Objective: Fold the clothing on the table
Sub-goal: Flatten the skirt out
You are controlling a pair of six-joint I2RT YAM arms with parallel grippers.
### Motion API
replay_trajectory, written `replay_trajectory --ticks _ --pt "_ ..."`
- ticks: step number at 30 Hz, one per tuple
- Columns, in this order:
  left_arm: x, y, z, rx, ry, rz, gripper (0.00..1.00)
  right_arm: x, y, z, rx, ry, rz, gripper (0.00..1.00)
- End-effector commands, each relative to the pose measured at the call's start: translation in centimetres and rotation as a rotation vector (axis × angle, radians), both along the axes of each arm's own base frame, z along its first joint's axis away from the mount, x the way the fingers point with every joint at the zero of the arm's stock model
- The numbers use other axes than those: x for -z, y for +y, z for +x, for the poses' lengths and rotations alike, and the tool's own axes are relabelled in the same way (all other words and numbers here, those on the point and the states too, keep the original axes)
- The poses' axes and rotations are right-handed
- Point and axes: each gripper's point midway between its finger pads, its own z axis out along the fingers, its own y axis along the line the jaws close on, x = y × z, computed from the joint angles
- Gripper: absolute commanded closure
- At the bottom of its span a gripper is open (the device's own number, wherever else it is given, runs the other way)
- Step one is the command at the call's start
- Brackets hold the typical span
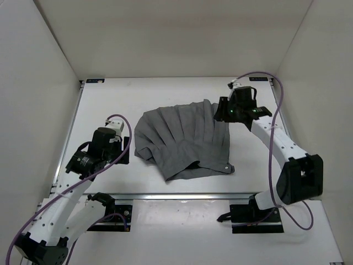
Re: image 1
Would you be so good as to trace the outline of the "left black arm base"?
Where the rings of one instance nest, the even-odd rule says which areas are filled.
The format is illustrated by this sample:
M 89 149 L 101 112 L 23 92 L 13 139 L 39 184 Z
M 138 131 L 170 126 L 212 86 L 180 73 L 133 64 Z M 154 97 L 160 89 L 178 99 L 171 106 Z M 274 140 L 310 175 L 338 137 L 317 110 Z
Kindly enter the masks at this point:
M 105 193 L 88 195 L 87 200 L 98 201 L 105 208 L 103 219 L 93 224 L 88 231 L 130 232 L 132 204 L 118 204 L 112 196 Z

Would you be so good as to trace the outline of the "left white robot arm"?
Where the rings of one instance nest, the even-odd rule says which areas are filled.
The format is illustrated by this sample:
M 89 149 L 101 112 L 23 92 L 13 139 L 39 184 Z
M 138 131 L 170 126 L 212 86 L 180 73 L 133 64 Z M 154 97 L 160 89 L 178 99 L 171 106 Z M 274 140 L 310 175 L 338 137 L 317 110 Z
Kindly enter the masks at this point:
M 99 219 L 115 215 L 115 200 L 105 193 L 88 196 L 87 204 L 72 215 L 83 193 L 106 165 L 128 164 L 130 138 L 122 137 L 123 123 L 106 124 L 80 145 L 60 177 L 56 197 L 42 206 L 35 224 L 14 245 L 32 264 L 63 264 L 69 248 Z

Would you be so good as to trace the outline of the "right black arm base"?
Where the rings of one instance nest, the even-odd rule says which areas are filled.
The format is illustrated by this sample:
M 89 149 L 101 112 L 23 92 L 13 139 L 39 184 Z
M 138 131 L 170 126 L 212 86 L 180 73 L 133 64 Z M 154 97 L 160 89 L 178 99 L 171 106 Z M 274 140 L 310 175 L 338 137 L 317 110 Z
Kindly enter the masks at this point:
M 229 212 L 220 215 L 217 222 L 230 221 L 233 234 L 284 233 L 278 208 L 260 210 L 254 196 L 247 203 L 230 203 Z

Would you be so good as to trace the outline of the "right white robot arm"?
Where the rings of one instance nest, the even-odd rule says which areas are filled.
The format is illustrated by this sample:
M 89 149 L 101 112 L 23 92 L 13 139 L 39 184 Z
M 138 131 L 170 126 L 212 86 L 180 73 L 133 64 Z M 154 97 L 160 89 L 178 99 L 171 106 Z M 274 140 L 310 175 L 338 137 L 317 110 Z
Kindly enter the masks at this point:
M 267 209 L 291 205 L 318 197 L 323 193 L 323 160 L 300 148 L 276 125 L 272 113 L 256 102 L 257 90 L 250 86 L 232 90 L 220 97 L 214 119 L 226 123 L 241 123 L 259 138 L 281 167 L 277 183 L 254 196 L 247 207 L 250 219 L 260 221 Z

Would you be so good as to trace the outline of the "grey pleated skirt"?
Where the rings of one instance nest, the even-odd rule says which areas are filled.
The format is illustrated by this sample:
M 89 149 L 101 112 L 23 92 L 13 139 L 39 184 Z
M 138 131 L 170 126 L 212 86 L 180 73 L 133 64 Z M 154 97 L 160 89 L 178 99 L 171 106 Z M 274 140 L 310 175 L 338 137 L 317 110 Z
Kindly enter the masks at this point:
M 213 118 L 217 108 L 204 99 L 144 112 L 134 130 L 135 156 L 166 182 L 233 174 L 229 125 Z

